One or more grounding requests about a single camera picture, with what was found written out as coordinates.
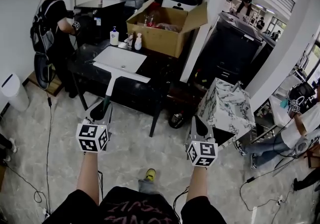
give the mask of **soap dispenser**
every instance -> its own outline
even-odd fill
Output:
[[[116,30],[116,27],[113,27],[113,30],[110,32],[110,44],[112,46],[118,46],[119,43],[119,32]]]
[[[142,48],[142,39],[141,39],[142,34],[138,33],[137,38],[134,44],[135,50],[140,50]]]

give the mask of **yellow shoe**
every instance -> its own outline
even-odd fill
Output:
[[[154,182],[155,181],[155,178],[156,178],[156,171],[155,169],[152,169],[150,168],[146,174],[145,174],[145,178],[151,182]]]

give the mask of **cardboard box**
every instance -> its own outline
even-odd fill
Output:
[[[159,7],[157,10],[159,11],[161,17],[160,22],[180,26],[182,30],[181,32],[177,33],[173,31],[137,25],[137,21],[141,20],[141,17],[146,13],[146,9],[154,1],[155,0],[148,0],[145,2],[142,7],[126,21],[128,33],[135,32],[137,34],[140,32],[142,34],[143,47],[178,58],[190,32],[208,22],[206,10],[207,3],[202,3],[190,12],[175,8]]]

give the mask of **tile floor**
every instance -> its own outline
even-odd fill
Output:
[[[1,126],[4,134],[15,138],[19,147],[10,166],[47,194],[46,154],[50,109],[43,91],[30,83],[26,89],[31,101],[27,111],[19,113],[10,107]],[[75,189],[83,154],[75,139],[77,123],[81,121],[77,117],[82,111],[79,100],[68,98],[63,91],[52,101],[48,176],[51,209],[54,210]],[[166,112],[162,112],[154,137],[150,138],[151,116],[117,104],[113,108],[113,135],[107,151],[99,155],[99,169],[104,174],[104,194],[113,186],[137,189],[138,178],[143,177],[147,168],[153,167],[158,171],[158,189],[172,205],[175,197],[188,186],[192,173],[183,147],[187,126],[178,130],[171,128]],[[220,151],[218,160],[208,170],[208,196],[228,224],[252,223],[252,213],[242,203],[239,188],[251,176],[271,171],[277,162],[274,160],[261,170],[252,171],[249,169],[249,160],[241,157],[232,145]],[[269,199],[285,196],[294,177],[301,179],[308,172],[306,160],[297,160],[275,178],[271,174],[266,175],[244,186],[243,197],[252,209]],[[33,196],[34,190],[28,184],[10,170],[6,171],[0,207],[10,224],[36,224],[44,220],[42,208],[45,202],[37,204]],[[313,187],[290,194],[274,224],[311,223],[317,197]],[[178,212],[185,199],[179,199]],[[274,203],[259,208],[254,224],[271,224],[277,209]]]

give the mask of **white trash can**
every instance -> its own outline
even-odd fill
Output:
[[[25,111],[28,108],[30,102],[27,92],[16,74],[12,73],[4,80],[1,91],[16,110]]]

